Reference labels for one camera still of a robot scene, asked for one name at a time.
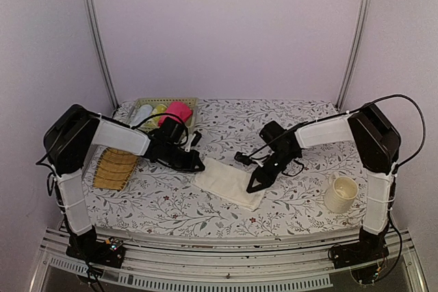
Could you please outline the pink towel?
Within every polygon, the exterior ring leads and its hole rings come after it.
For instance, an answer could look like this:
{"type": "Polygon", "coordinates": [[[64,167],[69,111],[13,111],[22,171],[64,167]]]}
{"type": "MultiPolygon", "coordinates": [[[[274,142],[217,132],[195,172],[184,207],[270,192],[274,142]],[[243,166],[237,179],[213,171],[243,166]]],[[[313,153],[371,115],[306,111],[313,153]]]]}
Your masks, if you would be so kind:
{"type": "Polygon", "coordinates": [[[172,120],[177,120],[174,116],[172,116],[173,114],[182,119],[182,121],[187,122],[188,119],[192,116],[193,110],[185,103],[182,103],[180,101],[174,101],[168,106],[164,115],[161,116],[158,122],[158,126],[160,127],[167,117],[170,117],[172,120]]]}

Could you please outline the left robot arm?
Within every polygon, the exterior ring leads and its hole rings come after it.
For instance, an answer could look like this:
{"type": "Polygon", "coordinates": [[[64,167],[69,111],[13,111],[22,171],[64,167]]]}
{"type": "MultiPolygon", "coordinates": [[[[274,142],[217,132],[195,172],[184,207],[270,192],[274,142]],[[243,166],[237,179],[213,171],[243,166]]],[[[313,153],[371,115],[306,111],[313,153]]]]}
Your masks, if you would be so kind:
{"type": "Polygon", "coordinates": [[[178,172],[202,172],[205,165],[199,152],[184,149],[189,140],[185,123],[173,114],[160,127],[144,132],[138,125],[131,127],[79,104],[69,107],[43,137],[42,162],[53,171],[68,227],[79,236],[76,251],[88,261],[102,253],[101,244],[87,235],[94,226],[83,192],[83,177],[97,148],[125,151],[178,172]]]}

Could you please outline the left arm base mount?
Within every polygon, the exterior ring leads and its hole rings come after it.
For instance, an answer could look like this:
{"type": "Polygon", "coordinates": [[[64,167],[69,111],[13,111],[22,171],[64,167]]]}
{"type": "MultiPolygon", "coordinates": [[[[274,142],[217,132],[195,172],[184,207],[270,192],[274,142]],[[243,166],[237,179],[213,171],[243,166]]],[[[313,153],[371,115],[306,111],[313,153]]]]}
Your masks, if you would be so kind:
{"type": "Polygon", "coordinates": [[[70,240],[66,255],[86,263],[120,269],[125,258],[126,248],[119,240],[85,241],[70,240]]]}

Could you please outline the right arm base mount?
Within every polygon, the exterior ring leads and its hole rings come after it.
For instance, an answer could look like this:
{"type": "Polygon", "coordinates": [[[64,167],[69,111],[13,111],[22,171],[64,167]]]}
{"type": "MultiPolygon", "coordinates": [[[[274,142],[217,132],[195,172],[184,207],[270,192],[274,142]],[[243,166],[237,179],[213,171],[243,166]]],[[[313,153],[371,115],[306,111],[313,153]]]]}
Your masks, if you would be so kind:
{"type": "Polygon", "coordinates": [[[383,260],[388,256],[389,250],[384,237],[342,245],[335,244],[328,250],[328,258],[335,269],[383,260]]]}

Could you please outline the cream white towel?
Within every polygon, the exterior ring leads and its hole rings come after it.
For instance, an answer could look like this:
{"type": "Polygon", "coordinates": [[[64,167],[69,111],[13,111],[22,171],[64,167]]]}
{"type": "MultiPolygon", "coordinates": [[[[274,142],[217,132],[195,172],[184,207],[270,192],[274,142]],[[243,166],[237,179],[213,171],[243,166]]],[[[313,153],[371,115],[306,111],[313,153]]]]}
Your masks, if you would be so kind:
{"type": "Polygon", "coordinates": [[[205,169],[194,175],[191,184],[246,210],[255,211],[259,208],[264,191],[251,194],[246,191],[250,180],[248,172],[208,157],[203,163],[205,169]]]}

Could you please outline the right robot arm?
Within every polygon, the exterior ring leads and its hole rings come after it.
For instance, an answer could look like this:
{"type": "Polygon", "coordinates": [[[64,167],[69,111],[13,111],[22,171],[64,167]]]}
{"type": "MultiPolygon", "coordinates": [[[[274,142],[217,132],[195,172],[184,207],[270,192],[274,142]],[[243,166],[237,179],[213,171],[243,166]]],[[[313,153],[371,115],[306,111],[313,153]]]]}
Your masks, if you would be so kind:
{"type": "Polygon", "coordinates": [[[366,184],[365,213],[354,256],[368,262],[379,253],[394,203],[401,136],[376,103],[290,128],[272,120],[261,128],[259,136],[270,154],[258,157],[253,152],[243,158],[246,165],[256,166],[246,188],[250,194],[271,187],[291,162],[300,163],[305,150],[350,144],[366,184]]]}

